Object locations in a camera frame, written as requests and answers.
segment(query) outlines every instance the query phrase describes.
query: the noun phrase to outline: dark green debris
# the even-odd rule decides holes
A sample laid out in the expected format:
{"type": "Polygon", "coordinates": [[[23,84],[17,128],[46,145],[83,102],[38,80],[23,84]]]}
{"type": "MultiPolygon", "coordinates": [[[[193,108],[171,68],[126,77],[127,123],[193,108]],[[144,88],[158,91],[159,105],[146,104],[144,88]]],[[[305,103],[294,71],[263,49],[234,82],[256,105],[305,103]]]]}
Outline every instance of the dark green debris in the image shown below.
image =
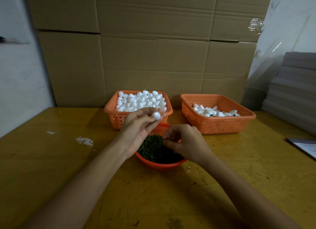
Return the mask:
{"type": "Polygon", "coordinates": [[[164,146],[162,141],[163,139],[159,135],[147,136],[137,152],[144,159],[161,164],[175,163],[183,159],[180,154],[174,153],[173,150],[164,146]]]}

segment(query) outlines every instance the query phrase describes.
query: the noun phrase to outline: left hand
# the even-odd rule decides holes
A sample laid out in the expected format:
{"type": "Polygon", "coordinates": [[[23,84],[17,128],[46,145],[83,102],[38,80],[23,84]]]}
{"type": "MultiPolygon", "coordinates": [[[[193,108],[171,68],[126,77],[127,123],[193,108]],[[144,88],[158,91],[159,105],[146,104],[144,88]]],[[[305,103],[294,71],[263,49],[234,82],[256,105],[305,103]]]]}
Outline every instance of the left hand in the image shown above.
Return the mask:
{"type": "Polygon", "coordinates": [[[143,143],[148,134],[161,122],[166,116],[158,108],[142,108],[126,116],[120,132],[114,139],[115,143],[124,150],[127,158],[131,157],[143,143]],[[161,117],[155,121],[151,117],[152,113],[160,112],[161,117]]]}

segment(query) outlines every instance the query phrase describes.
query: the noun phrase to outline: hand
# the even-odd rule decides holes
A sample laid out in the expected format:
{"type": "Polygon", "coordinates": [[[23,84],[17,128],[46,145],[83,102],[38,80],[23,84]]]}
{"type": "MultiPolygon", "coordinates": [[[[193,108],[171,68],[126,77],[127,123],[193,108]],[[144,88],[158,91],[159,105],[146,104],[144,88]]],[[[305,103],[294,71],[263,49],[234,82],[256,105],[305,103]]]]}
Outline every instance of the hand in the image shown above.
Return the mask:
{"type": "Polygon", "coordinates": [[[210,157],[215,157],[199,130],[188,124],[172,125],[162,138],[165,139],[165,146],[200,166],[207,163],[210,157]]]}
{"type": "Polygon", "coordinates": [[[158,108],[142,108],[126,116],[120,132],[114,139],[114,142],[124,150],[127,158],[131,157],[143,143],[148,134],[161,122],[166,116],[158,108]],[[151,117],[152,113],[160,112],[161,117],[155,121],[151,117]]]}

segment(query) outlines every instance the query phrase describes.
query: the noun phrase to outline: orange square basket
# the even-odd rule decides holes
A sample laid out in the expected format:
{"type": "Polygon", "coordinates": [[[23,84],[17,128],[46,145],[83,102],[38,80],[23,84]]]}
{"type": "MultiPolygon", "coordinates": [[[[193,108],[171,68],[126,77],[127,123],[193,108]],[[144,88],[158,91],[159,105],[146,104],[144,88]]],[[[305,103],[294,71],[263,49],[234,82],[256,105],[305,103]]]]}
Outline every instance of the orange square basket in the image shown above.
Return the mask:
{"type": "Polygon", "coordinates": [[[182,112],[192,126],[195,126],[202,134],[217,133],[239,133],[249,120],[255,119],[256,115],[240,104],[222,95],[181,95],[182,112]],[[193,104],[203,105],[204,107],[218,106],[220,111],[229,112],[237,110],[239,117],[205,117],[199,115],[194,109],[193,104]]]}
{"type": "MultiPolygon", "coordinates": [[[[117,99],[119,97],[119,92],[122,91],[125,94],[136,94],[141,90],[119,90],[117,91],[112,98],[109,100],[109,102],[105,105],[104,111],[110,116],[110,121],[112,124],[112,127],[114,129],[120,129],[122,127],[122,124],[124,122],[125,117],[130,114],[130,112],[118,112],[115,111],[116,105],[117,105],[117,99]]],[[[168,116],[172,114],[173,110],[169,101],[169,98],[166,93],[164,92],[158,92],[159,94],[162,94],[162,96],[165,98],[166,108],[167,111],[165,112],[166,117],[161,121],[162,123],[166,123],[168,116]]]]}

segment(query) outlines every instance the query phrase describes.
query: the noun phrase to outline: yellow table surface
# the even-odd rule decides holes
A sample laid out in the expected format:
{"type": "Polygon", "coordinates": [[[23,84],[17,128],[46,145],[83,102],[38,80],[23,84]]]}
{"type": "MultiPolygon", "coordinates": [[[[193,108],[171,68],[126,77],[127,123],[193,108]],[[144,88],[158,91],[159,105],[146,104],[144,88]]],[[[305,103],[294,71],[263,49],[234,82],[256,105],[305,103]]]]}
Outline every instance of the yellow table surface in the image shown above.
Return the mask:
{"type": "MultiPolygon", "coordinates": [[[[205,135],[214,153],[305,228],[316,228],[316,161],[284,141],[313,136],[265,112],[237,134],[205,135]]],[[[186,123],[181,111],[168,121],[186,123]]],[[[48,108],[0,139],[0,228],[17,228],[113,138],[99,108],[48,108]],[[76,138],[93,141],[79,144],[76,138]]],[[[136,156],[116,172],[85,228],[243,228],[221,187],[186,162],[160,173],[136,156]]]]}

